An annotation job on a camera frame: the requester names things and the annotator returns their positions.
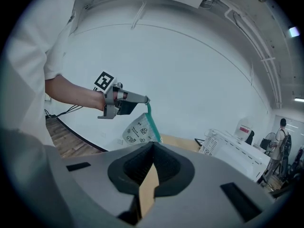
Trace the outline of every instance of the white shirt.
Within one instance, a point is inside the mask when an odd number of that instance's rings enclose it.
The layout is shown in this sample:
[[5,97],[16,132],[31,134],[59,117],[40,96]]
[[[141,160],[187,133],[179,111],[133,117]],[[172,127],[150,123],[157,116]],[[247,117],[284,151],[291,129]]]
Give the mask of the white shirt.
[[273,153],[271,155],[271,159],[273,159],[273,160],[280,160],[280,159],[282,159],[282,153],[280,151],[280,147],[281,147],[282,142],[283,142],[283,140],[285,138],[285,135],[289,134],[288,131],[285,128],[282,129],[282,130],[281,129],[282,128],[280,128],[280,130],[276,133],[275,139],[276,139],[277,146],[275,147],[275,149],[274,149],[274,151],[273,151]]
[[45,80],[60,74],[74,2],[35,0],[19,19],[3,55],[1,124],[47,145],[53,142],[45,122]]

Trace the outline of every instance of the teal handle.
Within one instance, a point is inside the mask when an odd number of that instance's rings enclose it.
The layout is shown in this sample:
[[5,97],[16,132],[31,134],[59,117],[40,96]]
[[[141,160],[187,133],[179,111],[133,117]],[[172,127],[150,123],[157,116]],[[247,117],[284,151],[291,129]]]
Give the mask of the teal handle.
[[160,142],[161,141],[161,135],[158,132],[157,127],[155,125],[155,122],[154,122],[154,120],[152,118],[152,110],[151,110],[150,103],[147,104],[147,107],[148,107],[148,113],[146,113],[146,117],[147,117],[148,122],[149,122],[149,124],[150,124],[150,126],[151,126],[151,128],[152,128],[152,130],[153,130],[153,132],[155,134],[155,136],[156,136],[157,141]]

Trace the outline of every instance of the plastic bag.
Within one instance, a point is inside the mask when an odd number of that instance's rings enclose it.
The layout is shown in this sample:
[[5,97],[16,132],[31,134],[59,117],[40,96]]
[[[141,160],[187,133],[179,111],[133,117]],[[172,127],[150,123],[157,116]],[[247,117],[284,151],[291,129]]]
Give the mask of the plastic bag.
[[123,139],[129,145],[148,142],[161,142],[160,133],[151,115],[150,103],[147,104],[148,113],[136,118],[123,132]]

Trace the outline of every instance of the red sign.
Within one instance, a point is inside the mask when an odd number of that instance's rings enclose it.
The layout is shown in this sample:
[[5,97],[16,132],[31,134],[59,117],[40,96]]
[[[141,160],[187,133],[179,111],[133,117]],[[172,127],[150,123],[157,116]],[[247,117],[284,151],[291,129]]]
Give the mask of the red sign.
[[246,129],[246,128],[240,127],[239,129],[240,129],[241,131],[245,132],[245,133],[249,133],[249,130]]

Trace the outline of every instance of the ceiling light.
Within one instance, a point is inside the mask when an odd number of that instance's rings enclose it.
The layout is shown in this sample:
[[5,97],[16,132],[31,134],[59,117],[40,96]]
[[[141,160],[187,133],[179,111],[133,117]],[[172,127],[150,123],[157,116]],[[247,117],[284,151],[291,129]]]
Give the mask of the ceiling light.
[[304,102],[304,99],[302,99],[302,98],[295,98],[294,100],[299,101],[299,102]]
[[291,126],[291,127],[295,127],[295,128],[298,128],[298,127],[296,127],[296,126],[292,126],[292,125],[290,125],[290,124],[287,124],[288,126]]
[[296,37],[296,36],[300,35],[300,32],[298,31],[298,29],[296,27],[290,28],[289,33],[290,33],[291,37]]

